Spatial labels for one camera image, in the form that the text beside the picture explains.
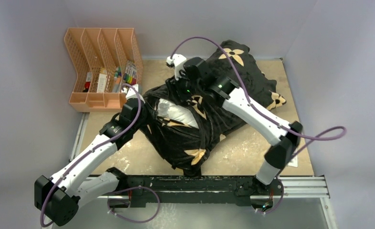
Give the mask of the white pillow insert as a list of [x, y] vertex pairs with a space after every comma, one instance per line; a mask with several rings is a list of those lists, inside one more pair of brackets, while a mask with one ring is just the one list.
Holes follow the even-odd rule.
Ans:
[[198, 129], [198, 124], [191, 111], [185, 107], [174, 104], [172, 101], [160, 98], [156, 105], [156, 112], [158, 117], [168, 118]]

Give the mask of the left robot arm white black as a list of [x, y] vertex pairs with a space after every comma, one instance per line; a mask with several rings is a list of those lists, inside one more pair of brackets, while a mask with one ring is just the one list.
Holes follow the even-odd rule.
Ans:
[[89, 146], [64, 168], [46, 177], [41, 175], [34, 183], [34, 205], [40, 210], [40, 225], [63, 226], [80, 207], [101, 194], [113, 192], [122, 195], [127, 181], [117, 171], [104, 172], [92, 180], [89, 175], [108, 157], [129, 142], [145, 124], [147, 109], [141, 96], [130, 98], [121, 112], [104, 124]]

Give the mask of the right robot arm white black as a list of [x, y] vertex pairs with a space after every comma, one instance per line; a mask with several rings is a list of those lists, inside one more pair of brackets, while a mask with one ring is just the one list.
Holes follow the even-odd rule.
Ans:
[[289, 123], [274, 115], [249, 97], [243, 86], [229, 77], [215, 77], [208, 64], [200, 57], [187, 59], [176, 54], [167, 60], [167, 64], [174, 66], [178, 92], [182, 99], [187, 98], [187, 93], [201, 93], [256, 129], [268, 141], [270, 148], [255, 175], [253, 188], [259, 194], [269, 191], [272, 181], [290, 162], [298, 147], [298, 134], [302, 131], [302, 125], [297, 121]]

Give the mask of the black pillowcase with beige flowers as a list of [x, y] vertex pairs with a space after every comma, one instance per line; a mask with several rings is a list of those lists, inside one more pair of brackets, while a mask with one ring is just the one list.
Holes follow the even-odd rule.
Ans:
[[[265, 77], [247, 45], [223, 41], [207, 63], [216, 77], [243, 81], [249, 96], [266, 109], [286, 104], [276, 91], [277, 82]], [[143, 98], [151, 115], [141, 132], [164, 160], [187, 177], [200, 176], [200, 168], [216, 144], [245, 125], [242, 119], [200, 95], [192, 95], [178, 115], [165, 114], [160, 106], [174, 103], [165, 84], [148, 90]]]

